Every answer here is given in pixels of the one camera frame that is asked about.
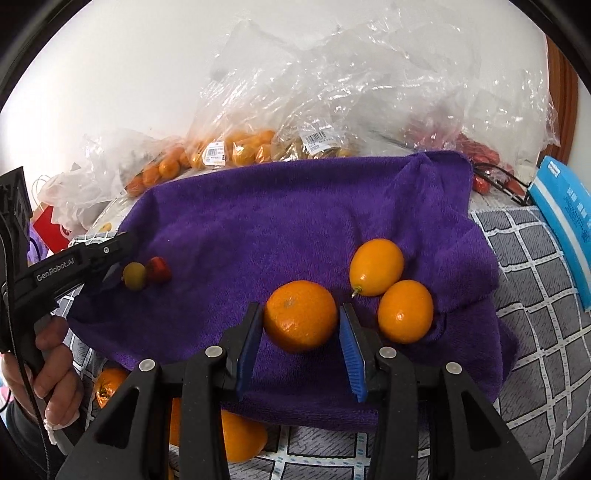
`metal screw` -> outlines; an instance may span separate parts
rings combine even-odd
[[[152,360],[151,358],[147,358],[146,360],[142,360],[139,363],[139,369],[142,372],[149,372],[150,370],[152,370],[154,367],[156,366],[156,362],[154,360]]]
[[[449,362],[445,366],[445,370],[447,370],[448,372],[450,372],[453,375],[459,375],[462,373],[462,366],[458,363],[455,363],[455,362]]]
[[[383,346],[381,349],[379,349],[379,354],[384,358],[394,358],[396,356],[396,350],[391,346]]]
[[[208,346],[205,349],[205,355],[207,355],[209,358],[216,358],[217,356],[220,356],[222,353],[223,348],[217,345]]]

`barcode label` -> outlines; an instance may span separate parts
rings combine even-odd
[[[560,175],[560,169],[552,161],[548,163],[548,170],[550,170],[552,172],[552,175],[554,175],[555,177],[558,177],[558,175]]]
[[[210,143],[203,153],[203,164],[208,167],[225,167],[226,153],[223,142]]]
[[[333,132],[328,129],[312,133],[300,131],[300,137],[310,155],[316,155],[324,150],[339,146]]]

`green fruit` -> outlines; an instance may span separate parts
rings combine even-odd
[[[146,269],[138,262],[131,262],[123,269],[123,283],[133,291],[140,291],[146,286]]]

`white wall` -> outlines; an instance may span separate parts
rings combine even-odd
[[[68,170],[84,134],[185,134],[210,62],[239,19],[304,47],[390,1],[94,0],[46,45],[0,113],[0,171],[25,165],[30,187]],[[508,0],[440,2],[479,32],[484,85],[513,69],[546,72],[542,33]]]
[[[574,130],[569,167],[577,174],[583,185],[591,190],[591,94],[580,79],[577,127]]]

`finger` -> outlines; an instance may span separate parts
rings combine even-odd
[[[63,414],[63,417],[58,420],[57,425],[68,425],[74,418],[74,415],[80,408],[80,404],[82,403],[82,398],[84,396],[84,389],[82,388],[82,382],[79,383],[78,388],[76,389],[76,393],[74,394],[74,398],[72,399],[70,406],[67,408],[66,412]]]
[[[35,345],[39,350],[55,348],[64,341],[68,333],[68,323],[65,318],[54,316],[47,326],[35,338]]]
[[[45,398],[51,389],[70,371],[73,360],[72,351],[68,347],[63,343],[56,346],[47,357],[43,369],[35,379],[33,387],[35,395],[39,398]]]
[[[50,424],[60,424],[77,394],[78,382],[80,382],[80,377],[70,370],[57,383],[45,410],[45,417]]]
[[[32,381],[33,375],[31,369],[25,365],[25,372],[29,378],[29,382]],[[21,371],[18,367],[16,357],[11,353],[5,353],[2,356],[2,375],[6,379],[6,383],[12,389],[16,385],[24,385],[22,381]]]

